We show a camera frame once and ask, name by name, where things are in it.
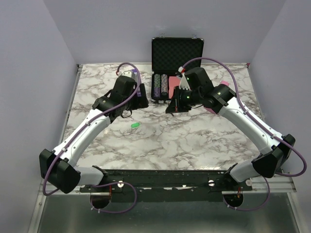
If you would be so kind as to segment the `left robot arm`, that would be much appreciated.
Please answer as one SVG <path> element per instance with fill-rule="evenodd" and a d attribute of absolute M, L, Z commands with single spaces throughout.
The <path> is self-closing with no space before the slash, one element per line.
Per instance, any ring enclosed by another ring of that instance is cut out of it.
<path fill-rule="evenodd" d="M 119 76 L 113 89 L 95 100 L 87 117 L 67 139 L 53 150 L 40 153 L 43 184 L 50 183 L 65 194 L 82 185 L 104 191 L 108 185 L 105 172 L 97 166 L 77 167 L 78 160 L 97 135 L 123 112 L 148 106 L 145 85 L 134 77 Z"/>

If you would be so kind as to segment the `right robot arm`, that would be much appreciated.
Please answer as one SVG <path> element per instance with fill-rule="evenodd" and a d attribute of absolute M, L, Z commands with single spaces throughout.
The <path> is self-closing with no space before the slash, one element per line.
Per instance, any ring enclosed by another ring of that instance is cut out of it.
<path fill-rule="evenodd" d="M 269 130 L 271 134 L 265 132 L 264 128 L 268 128 L 268 125 L 247 107 L 240 107 L 236 93 L 230 87 L 225 84 L 213 86 L 204 68 L 195 67 L 187 71 L 182 79 L 189 84 L 190 89 L 174 88 L 173 97 L 165 111 L 167 114 L 188 112 L 194 105 L 203 105 L 233 123 L 260 152 L 255 159 L 231 167 L 229 175 L 223 179 L 224 186 L 235 190 L 249 178 L 273 177 L 288 159 L 291 152 L 288 146 L 295 144 L 295 138 L 273 129 Z"/>

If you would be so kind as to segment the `green key tag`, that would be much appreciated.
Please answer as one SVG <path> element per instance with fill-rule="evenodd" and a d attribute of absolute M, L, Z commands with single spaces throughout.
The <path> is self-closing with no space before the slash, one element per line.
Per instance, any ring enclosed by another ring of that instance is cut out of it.
<path fill-rule="evenodd" d="M 131 128 L 137 128 L 137 127 L 139 127 L 140 125 L 141 125 L 140 122 L 136 122 L 136 123 L 131 124 Z"/>

